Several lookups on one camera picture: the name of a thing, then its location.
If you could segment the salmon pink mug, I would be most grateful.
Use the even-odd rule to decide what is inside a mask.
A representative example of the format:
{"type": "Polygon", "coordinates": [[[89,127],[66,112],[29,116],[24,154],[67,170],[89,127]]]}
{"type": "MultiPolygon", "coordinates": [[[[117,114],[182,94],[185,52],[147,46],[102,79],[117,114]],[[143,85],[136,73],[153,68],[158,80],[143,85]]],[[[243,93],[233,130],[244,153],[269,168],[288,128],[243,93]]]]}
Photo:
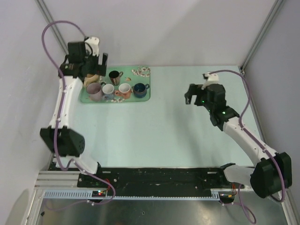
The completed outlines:
{"type": "Polygon", "coordinates": [[[118,90],[115,91],[115,95],[122,97],[123,99],[129,99],[131,97],[131,86],[128,83],[123,83],[118,87],[118,90]]]}

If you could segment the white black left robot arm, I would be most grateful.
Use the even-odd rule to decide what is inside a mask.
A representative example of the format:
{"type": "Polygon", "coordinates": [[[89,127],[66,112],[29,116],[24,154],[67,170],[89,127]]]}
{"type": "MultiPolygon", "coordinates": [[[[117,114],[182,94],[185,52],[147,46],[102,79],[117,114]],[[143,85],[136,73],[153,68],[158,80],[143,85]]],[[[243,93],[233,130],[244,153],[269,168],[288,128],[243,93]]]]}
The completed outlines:
{"type": "Polygon", "coordinates": [[[99,61],[100,39],[87,37],[83,41],[69,42],[68,54],[57,65],[59,93],[48,127],[40,129],[40,136],[48,149],[55,154],[58,167],[64,171],[75,165],[82,173],[89,174],[88,182],[99,187],[104,176],[98,172],[99,163],[85,148],[82,134],[73,128],[78,97],[84,86],[106,75],[108,55],[99,61]]]}

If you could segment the brown striped mug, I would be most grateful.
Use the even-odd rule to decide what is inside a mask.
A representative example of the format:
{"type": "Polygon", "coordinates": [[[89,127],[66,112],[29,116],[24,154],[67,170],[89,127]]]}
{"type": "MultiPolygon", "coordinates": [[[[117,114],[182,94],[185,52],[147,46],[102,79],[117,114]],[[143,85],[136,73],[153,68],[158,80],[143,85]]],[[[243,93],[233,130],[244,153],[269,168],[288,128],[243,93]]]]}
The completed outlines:
{"type": "Polygon", "coordinates": [[[109,73],[109,78],[112,82],[112,85],[118,86],[120,84],[120,78],[123,76],[123,71],[111,71],[109,73]]]}

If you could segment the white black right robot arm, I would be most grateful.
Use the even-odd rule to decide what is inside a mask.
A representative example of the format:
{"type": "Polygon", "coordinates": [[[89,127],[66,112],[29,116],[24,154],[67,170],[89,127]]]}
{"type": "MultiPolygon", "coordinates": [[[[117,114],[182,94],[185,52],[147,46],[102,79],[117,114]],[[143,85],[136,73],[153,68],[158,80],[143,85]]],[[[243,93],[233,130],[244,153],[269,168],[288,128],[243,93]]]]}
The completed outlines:
{"type": "Polygon", "coordinates": [[[240,121],[240,115],[227,105],[223,85],[191,84],[184,95],[187,105],[192,96],[196,97],[196,106],[203,106],[209,112],[212,125],[231,137],[253,163],[253,167],[224,165],[223,172],[216,177],[217,184],[222,188],[233,182],[250,186],[260,198],[281,192],[280,202],[283,202],[286,189],[292,185],[290,156],[285,152],[278,153],[247,129],[240,121]]]}

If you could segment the dark blue mug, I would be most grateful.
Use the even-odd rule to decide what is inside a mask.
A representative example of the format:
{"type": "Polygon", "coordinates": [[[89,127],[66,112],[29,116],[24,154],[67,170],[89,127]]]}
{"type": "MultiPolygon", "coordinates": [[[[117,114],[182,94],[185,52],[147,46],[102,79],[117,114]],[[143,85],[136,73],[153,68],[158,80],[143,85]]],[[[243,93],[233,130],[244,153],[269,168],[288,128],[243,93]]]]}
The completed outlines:
{"type": "Polygon", "coordinates": [[[133,87],[133,94],[137,98],[144,98],[147,90],[150,88],[149,84],[137,83],[133,87]]]}

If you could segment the grey blue small mug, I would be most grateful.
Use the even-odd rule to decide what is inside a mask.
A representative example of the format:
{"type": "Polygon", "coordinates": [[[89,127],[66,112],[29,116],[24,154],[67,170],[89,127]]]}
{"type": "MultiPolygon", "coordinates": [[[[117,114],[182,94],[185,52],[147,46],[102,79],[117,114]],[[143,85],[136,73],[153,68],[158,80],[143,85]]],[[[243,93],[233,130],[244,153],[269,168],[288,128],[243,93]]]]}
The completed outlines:
{"type": "Polygon", "coordinates": [[[102,100],[112,100],[114,99],[114,93],[115,93],[115,89],[114,86],[112,84],[105,84],[102,87],[102,100]]]}

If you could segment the beige round mug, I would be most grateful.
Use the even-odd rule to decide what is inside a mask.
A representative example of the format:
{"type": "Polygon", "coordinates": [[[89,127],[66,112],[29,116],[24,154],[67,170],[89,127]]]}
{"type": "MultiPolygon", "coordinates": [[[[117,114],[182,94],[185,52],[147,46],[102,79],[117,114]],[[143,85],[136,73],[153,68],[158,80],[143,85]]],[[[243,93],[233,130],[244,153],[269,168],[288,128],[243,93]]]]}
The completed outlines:
{"type": "Polygon", "coordinates": [[[97,83],[99,81],[99,75],[95,74],[87,74],[87,76],[84,78],[83,86],[86,88],[91,83],[97,83]]]}

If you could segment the lilac mug black handle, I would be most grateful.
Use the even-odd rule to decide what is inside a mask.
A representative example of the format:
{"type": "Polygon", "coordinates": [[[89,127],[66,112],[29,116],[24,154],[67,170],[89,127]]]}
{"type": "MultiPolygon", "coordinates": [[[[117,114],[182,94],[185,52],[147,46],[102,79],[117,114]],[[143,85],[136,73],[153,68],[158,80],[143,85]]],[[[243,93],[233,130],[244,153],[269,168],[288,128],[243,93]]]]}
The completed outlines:
{"type": "Polygon", "coordinates": [[[101,101],[103,98],[103,86],[106,85],[105,82],[94,82],[87,86],[86,91],[89,94],[89,98],[92,101],[98,102],[101,101]]]}

